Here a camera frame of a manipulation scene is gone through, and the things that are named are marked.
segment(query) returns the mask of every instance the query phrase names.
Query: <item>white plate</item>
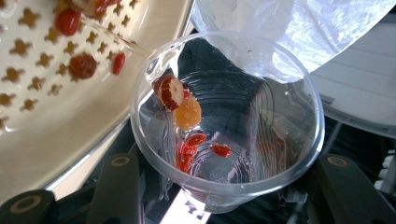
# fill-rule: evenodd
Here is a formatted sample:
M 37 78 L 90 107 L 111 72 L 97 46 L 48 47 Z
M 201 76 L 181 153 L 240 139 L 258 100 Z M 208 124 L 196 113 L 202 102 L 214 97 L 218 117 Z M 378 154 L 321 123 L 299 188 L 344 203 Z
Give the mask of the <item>white plate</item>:
M 0 14 L 0 204 L 46 187 L 123 123 L 145 60 L 86 26 L 71 37 L 52 38 L 56 2 L 24 0 L 15 11 L 9 7 Z M 183 34 L 191 2 L 122 0 L 119 12 L 110 7 L 99 22 L 106 28 L 111 23 L 114 33 L 143 48 L 156 49 Z M 29 14 L 36 20 L 24 19 Z M 93 43 L 87 41 L 91 32 L 97 35 Z M 28 46 L 25 53 L 15 52 L 20 43 Z M 71 44 L 76 47 L 69 53 Z M 121 50 L 127 60 L 114 76 L 107 57 Z M 73 80 L 60 67 L 82 51 L 99 64 L 93 77 Z M 40 59 L 46 56 L 49 64 L 43 65 Z

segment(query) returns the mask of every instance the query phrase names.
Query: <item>star-shaped pattern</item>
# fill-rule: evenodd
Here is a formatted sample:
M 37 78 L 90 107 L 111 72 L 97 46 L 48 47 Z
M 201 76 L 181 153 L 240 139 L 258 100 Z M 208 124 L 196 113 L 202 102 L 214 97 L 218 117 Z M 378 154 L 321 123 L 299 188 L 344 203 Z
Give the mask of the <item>star-shaped pattern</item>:
M 131 18 L 129 18 L 127 15 L 125 15 L 123 21 L 121 22 L 121 24 L 126 27 L 128 25 L 128 22 L 131 20 Z
M 64 63 L 61 63 L 61 64 L 59 65 L 58 70 L 56 71 L 56 74 L 59 74 L 59 75 L 61 75 L 61 76 L 64 76 L 64 75 L 66 74 L 66 72 L 67 72 L 67 66 L 64 65 Z
M 40 55 L 40 60 L 38 60 L 35 65 L 39 66 L 43 66 L 43 67 L 48 67 L 50 66 L 50 61 L 53 59 L 52 55 L 48 55 L 46 53 L 41 53 Z
M 114 7 L 113 12 L 117 13 L 117 16 L 119 16 L 122 12 L 122 8 L 123 6 L 120 3 L 118 3 L 116 7 Z
M 30 8 L 26 8 L 23 11 L 23 17 L 18 20 L 19 24 L 25 24 L 27 25 L 30 29 L 35 28 L 35 23 L 36 21 L 40 18 L 40 14 L 38 13 L 33 13 Z
M 13 67 L 7 69 L 7 74 L 1 78 L 2 81 L 10 81 L 16 83 L 20 80 L 20 75 L 24 73 L 23 69 L 16 70 Z
M 23 110 L 31 111 L 31 110 L 35 109 L 35 104 L 37 104 L 37 102 L 38 101 L 36 99 L 34 99 L 34 100 L 26 99 L 23 102 L 23 106 L 21 106 L 21 111 L 23 111 Z
M 107 44 L 105 44 L 104 42 L 102 42 L 102 43 L 100 44 L 100 47 L 99 47 L 99 49 L 98 49 L 98 52 L 104 53 L 106 47 L 107 47 Z
M 109 22 L 107 26 L 107 30 L 109 32 L 113 32 L 114 28 L 116 28 L 116 26 L 113 23 Z
M 11 93 L 11 94 L 1 93 L 0 94 L 0 105 L 3 105 L 3 106 L 12 105 L 12 99 L 15 98 L 15 96 L 17 96 L 17 95 L 15 95 L 14 93 Z
M 75 48 L 78 47 L 78 44 L 75 44 L 71 41 L 67 43 L 67 47 L 64 49 L 64 53 L 74 54 Z
M 59 94 L 59 90 L 62 88 L 62 85 L 56 85 L 56 84 L 53 84 L 51 87 L 50 87 L 50 90 L 49 90 L 49 92 L 47 93 L 47 95 L 58 95 Z
M 21 39 L 15 40 L 15 47 L 9 51 L 10 54 L 19 54 L 21 57 L 25 57 L 27 55 L 27 50 L 32 47 L 32 43 L 23 42 Z
M 27 87 L 28 90 L 35 89 L 37 91 L 41 90 L 43 83 L 46 81 L 45 78 L 34 77 L 32 78 L 32 83 Z
M 90 36 L 86 39 L 87 42 L 93 44 L 95 42 L 96 37 L 98 37 L 98 34 L 94 33 L 93 31 L 90 32 Z

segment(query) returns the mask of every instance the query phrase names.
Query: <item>transparent plastic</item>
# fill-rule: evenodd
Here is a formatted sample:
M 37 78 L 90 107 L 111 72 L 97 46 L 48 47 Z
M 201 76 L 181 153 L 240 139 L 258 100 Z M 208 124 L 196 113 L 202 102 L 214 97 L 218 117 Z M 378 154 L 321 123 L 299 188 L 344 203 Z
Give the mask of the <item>transparent plastic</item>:
M 278 44 L 252 35 L 188 35 L 151 55 L 131 103 L 136 143 L 148 162 L 211 213 L 224 213 L 299 178 L 319 154 L 322 106 L 307 71 Z M 179 78 L 202 108 L 201 122 L 178 128 L 151 84 Z M 300 77 L 280 83 L 276 77 Z M 180 147 L 204 133 L 188 174 L 177 167 Z M 214 145 L 227 146 L 220 156 Z

